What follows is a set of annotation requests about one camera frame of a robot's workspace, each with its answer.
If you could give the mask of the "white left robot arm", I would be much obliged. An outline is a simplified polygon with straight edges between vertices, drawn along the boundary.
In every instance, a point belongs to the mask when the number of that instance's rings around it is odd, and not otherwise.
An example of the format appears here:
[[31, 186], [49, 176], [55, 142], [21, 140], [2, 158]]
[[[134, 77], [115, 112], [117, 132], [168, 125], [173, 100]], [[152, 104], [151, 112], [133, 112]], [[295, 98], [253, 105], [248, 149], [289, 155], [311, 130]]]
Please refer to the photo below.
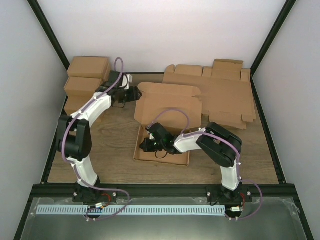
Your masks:
[[76, 175], [74, 199], [78, 202], [97, 202], [105, 194], [91, 163], [91, 127], [115, 102], [125, 104], [139, 100], [142, 93], [132, 86], [131, 74], [112, 71], [109, 80], [100, 85], [92, 97], [70, 115], [58, 120], [56, 148]]

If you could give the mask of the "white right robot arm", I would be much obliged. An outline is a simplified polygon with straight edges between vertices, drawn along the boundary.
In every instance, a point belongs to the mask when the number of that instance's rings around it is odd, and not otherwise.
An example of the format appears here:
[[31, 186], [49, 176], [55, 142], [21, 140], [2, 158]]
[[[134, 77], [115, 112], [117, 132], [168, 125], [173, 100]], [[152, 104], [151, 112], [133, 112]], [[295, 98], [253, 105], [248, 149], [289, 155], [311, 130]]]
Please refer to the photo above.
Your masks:
[[215, 122], [195, 132], [173, 135], [160, 123], [146, 127], [148, 137], [139, 148], [145, 153], [165, 151], [170, 155], [202, 150], [221, 170], [221, 196], [229, 202], [240, 196], [242, 140]]

